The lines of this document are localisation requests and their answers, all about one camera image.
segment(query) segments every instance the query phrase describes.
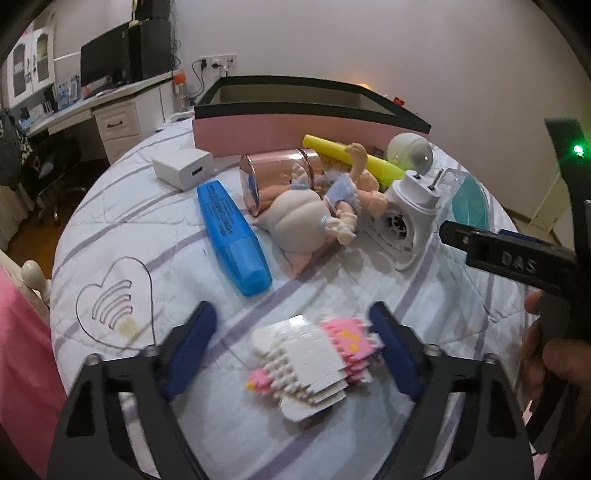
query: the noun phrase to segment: white wall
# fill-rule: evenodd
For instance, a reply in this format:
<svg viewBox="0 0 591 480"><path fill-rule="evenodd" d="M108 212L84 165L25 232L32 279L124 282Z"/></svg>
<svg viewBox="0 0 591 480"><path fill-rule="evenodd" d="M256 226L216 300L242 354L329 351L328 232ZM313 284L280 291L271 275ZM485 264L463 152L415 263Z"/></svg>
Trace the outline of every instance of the white wall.
<svg viewBox="0 0 591 480"><path fill-rule="evenodd" d="M54 57L79 53L93 38L131 19L131 0L55 0L50 7L54 25ZM80 55L55 63L56 83L80 73Z"/></svg>
<svg viewBox="0 0 591 480"><path fill-rule="evenodd" d="M573 212L570 209L570 205L554 225L554 233L564 247L574 250Z"/></svg>
<svg viewBox="0 0 591 480"><path fill-rule="evenodd" d="M179 56L236 53L236 74L364 82L532 217L556 173L543 119L589 125L591 83L531 0L175 0Z"/></svg>

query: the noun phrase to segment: door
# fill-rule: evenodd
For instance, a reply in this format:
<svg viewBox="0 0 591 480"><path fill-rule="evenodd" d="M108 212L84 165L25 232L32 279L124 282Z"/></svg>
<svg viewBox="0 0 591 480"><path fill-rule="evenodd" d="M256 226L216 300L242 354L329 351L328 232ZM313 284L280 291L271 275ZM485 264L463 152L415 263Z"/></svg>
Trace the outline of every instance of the door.
<svg viewBox="0 0 591 480"><path fill-rule="evenodd" d="M53 27L35 30L32 37L33 91L36 92L56 81L53 67Z"/></svg>
<svg viewBox="0 0 591 480"><path fill-rule="evenodd" d="M33 94L31 35L18 39L7 62L8 106L13 108Z"/></svg>

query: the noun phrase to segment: wall outlet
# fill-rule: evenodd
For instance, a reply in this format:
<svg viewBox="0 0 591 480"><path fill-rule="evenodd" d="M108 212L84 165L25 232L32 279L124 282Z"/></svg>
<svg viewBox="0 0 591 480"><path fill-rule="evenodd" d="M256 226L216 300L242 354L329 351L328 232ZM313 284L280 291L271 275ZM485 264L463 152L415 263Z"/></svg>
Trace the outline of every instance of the wall outlet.
<svg viewBox="0 0 591 480"><path fill-rule="evenodd" d="M195 64L193 65L195 67L195 70L197 70L199 72L199 69L201 68L201 61L205 60L207 62L207 65L205 65L205 68L209 67L211 65L211 62L209 61L210 57L197 57L195 59Z"/></svg>
<svg viewBox="0 0 591 480"><path fill-rule="evenodd" d="M219 65L217 69L213 68L212 65ZM225 76L226 70L224 67L228 68L228 74L232 73L232 69L236 67L236 54L230 53L228 55L213 55L207 59L207 66L211 67L215 72L217 71L217 75Z"/></svg>

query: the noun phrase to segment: baby doll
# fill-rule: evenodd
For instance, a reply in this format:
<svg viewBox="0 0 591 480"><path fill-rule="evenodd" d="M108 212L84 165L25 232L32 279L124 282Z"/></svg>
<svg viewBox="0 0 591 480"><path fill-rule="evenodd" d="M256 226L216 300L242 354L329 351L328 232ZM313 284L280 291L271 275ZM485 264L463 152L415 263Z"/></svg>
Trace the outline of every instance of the baby doll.
<svg viewBox="0 0 591 480"><path fill-rule="evenodd" d="M355 239L357 215L362 208L379 216L388 206L385 195L358 190L354 183L362 180L367 164L363 145L352 144L346 152L353 167L350 173L337 173L324 199L309 189L306 171L295 164L291 189L254 220L254 225L267 230L283 250L294 275L305 269L313 253L326 242L336 238L341 245L349 245Z"/></svg>

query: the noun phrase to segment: teal round lid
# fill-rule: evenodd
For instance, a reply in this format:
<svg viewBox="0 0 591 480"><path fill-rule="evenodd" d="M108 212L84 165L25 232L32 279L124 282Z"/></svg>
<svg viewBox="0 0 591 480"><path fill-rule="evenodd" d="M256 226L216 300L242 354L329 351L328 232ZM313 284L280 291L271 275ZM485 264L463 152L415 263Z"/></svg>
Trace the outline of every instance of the teal round lid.
<svg viewBox="0 0 591 480"><path fill-rule="evenodd" d="M452 200L452 212L457 223L488 230L488 202L480 183L471 175Z"/></svg>

